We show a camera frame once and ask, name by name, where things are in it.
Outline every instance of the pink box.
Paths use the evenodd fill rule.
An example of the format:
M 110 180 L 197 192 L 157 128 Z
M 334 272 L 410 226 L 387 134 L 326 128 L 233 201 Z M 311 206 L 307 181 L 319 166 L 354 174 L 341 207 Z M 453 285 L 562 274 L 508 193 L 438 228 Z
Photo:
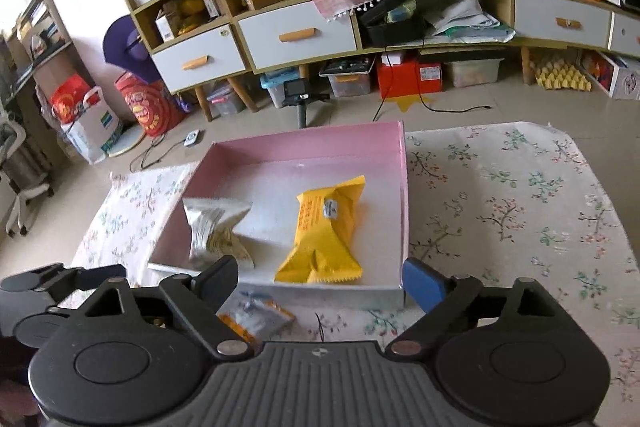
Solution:
M 363 269 L 341 284 L 274 282 L 293 247 L 300 192 L 363 174 L 351 252 Z M 404 303 L 402 263 L 408 256 L 406 153 L 402 122 L 326 126 L 214 143 L 183 194 L 186 198 L 235 198 L 253 203 L 235 231 L 254 259 L 241 271 L 238 289 L 267 293 L 283 304 L 341 307 Z M 191 229 L 178 202 L 149 260 L 149 268 L 197 273 L 190 266 Z

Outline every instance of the paper stack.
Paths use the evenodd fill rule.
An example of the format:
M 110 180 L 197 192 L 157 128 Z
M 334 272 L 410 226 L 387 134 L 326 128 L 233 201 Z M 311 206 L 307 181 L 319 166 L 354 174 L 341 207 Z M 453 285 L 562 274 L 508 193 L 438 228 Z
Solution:
M 452 4 L 425 13 L 424 18 L 433 26 L 428 37 L 477 38 L 485 39 L 486 42 L 507 42 L 515 36 L 512 28 L 484 12 L 478 0 L 456 0 Z

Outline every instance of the white drawer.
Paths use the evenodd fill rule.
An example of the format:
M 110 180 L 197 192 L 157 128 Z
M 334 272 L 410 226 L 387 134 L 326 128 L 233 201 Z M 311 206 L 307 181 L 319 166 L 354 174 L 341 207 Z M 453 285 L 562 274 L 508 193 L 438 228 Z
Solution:
M 312 2 L 295 4 L 239 22 L 256 70 L 308 58 L 356 51 L 351 21 L 344 17 L 327 22 Z M 281 36 L 300 30 L 312 36 L 281 42 Z
M 611 12 L 569 0 L 516 0 L 519 37 L 606 48 Z
M 229 25 L 196 35 L 151 57 L 171 92 L 189 89 L 245 69 Z M 201 57 L 208 57 L 203 66 L 186 71 L 182 69 L 184 64 Z
M 623 55 L 640 57 L 640 21 L 614 12 L 609 49 Z

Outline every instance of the purple hat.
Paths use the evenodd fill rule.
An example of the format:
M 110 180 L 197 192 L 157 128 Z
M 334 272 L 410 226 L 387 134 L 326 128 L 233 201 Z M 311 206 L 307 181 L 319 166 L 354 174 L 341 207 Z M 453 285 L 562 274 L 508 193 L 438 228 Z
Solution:
M 147 84 L 162 78 L 130 15 L 120 17 L 109 26 L 102 41 L 102 51 L 107 63 L 130 71 Z

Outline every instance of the floor tile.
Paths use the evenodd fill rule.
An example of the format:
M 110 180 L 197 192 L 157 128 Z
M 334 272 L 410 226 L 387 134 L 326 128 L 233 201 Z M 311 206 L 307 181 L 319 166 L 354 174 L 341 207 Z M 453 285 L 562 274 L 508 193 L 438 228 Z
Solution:
M 487 89 L 508 121 L 551 126 L 576 138 L 640 136 L 640 104 L 613 100 L 600 90 L 545 90 L 515 74 Z

